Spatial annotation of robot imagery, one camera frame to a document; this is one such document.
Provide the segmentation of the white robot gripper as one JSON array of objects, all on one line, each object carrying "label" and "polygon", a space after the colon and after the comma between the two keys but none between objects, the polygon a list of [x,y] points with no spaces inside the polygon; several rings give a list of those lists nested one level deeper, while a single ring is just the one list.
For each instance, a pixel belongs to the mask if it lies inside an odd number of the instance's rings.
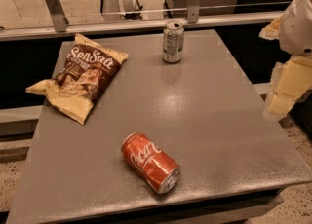
[{"label": "white robot gripper", "polygon": [[286,63],[277,62],[270,79],[263,116],[269,121],[286,117],[312,87],[312,0],[292,0],[283,16],[259,32],[265,40],[279,40],[291,54]]}]

